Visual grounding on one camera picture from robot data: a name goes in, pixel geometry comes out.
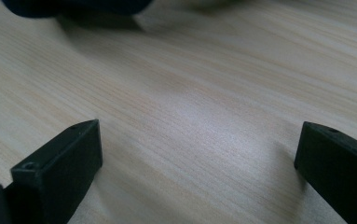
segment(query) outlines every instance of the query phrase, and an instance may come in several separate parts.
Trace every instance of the light wood surface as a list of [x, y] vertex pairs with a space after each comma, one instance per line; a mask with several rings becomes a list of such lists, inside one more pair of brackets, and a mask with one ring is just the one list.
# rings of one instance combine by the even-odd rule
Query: light wood surface
[[0, 183], [99, 119], [104, 165], [70, 223], [344, 223], [293, 162], [305, 120], [357, 139], [357, 1], [79, 17], [0, 3]]

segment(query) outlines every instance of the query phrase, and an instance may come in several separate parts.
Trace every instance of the black object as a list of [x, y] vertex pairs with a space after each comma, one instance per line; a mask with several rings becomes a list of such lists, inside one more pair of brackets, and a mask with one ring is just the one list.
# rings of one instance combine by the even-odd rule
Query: black object
[[67, 223], [103, 165], [98, 120], [71, 126], [11, 169], [0, 224]]
[[344, 220], [357, 223], [357, 140], [305, 122], [295, 168]]
[[120, 15], [140, 12], [152, 0], [2, 0], [18, 16], [27, 18], [53, 17], [73, 8], [89, 8]]

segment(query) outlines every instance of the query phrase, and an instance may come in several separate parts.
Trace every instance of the black 3d printed piece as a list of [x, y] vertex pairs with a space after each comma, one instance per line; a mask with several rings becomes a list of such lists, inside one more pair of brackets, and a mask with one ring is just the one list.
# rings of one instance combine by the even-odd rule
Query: black 3d printed piece
[[67, 223], [103, 165], [98, 120], [71, 126], [11, 169], [0, 224]]
[[2, 0], [18, 16], [46, 18], [73, 8], [89, 8], [121, 15], [140, 12], [152, 0]]
[[348, 223], [357, 223], [357, 140], [305, 122], [295, 168]]

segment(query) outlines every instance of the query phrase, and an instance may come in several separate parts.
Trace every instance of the screw hole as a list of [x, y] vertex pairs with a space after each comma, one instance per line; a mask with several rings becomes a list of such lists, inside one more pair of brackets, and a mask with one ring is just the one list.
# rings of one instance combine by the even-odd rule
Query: screw hole
[[329, 132], [331, 132], [331, 133], [338, 133], [338, 130], [336, 130], [336, 129], [329, 129]]
[[30, 162], [25, 163], [22, 167], [26, 170], [33, 170], [33, 169], [35, 169], [36, 164], [35, 164], [35, 162], [30, 161]]

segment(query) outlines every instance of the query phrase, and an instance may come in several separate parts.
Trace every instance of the wood grain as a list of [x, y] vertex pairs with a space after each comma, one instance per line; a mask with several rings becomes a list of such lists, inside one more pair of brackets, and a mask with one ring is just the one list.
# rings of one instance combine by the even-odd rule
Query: wood grain
[[293, 160], [305, 120], [357, 138], [357, 1], [0, 3], [0, 183], [88, 119], [104, 165], [70, 223], [344, 223]]

